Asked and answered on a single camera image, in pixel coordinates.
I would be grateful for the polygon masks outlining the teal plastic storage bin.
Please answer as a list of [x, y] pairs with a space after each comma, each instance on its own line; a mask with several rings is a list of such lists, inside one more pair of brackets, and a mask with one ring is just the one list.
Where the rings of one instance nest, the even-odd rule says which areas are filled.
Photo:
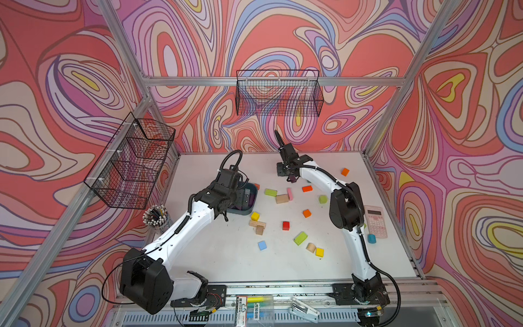
[[250, 215], [256, 203], [258, 189], [253, 183], [246, 183], [237, 189], [236, 199], [228, 207], [227, 212], [237, 215]]

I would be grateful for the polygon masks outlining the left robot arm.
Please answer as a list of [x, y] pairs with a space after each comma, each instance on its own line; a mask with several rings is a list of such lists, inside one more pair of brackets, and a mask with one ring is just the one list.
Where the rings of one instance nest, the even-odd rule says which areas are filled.
[[245, 184], [239, 163], [226, 166], [223, 159], [217, 176], [201, 191], [189, 196], [187, 210], [156, 241], [141, 250], [130, 249], [121, 264], [119, 291], [131, 303], [152, 315], [169, 302], [208, 305], [208, 279], [195, 271], [172, 275], [178, 257], [195, 236], [227, 212]]

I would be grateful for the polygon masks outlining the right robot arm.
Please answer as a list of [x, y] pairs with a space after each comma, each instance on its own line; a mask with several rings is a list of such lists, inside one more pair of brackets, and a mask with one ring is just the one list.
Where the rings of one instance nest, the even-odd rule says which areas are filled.
[[346, 183], [321, 168], [310, 156], [299, 155], [292, 144], [284, 143], [278, 131], [275, 131], [275, 137], [281, 156], [281, 161], [276, 165], [277, 174], [286, 177], [290, 183], [304, 178], [330, 196], [330, 221], [342, 231], [351, 258], [354, 301], [367, 304], [376, 300], [380, 305], [390, 304], [382, 280], [385, 276], [396, 290], [396, 308], [400, 309], [402, 301], [398, 284], [370, 259], [364, 236], [364, 206], [358, 184]]

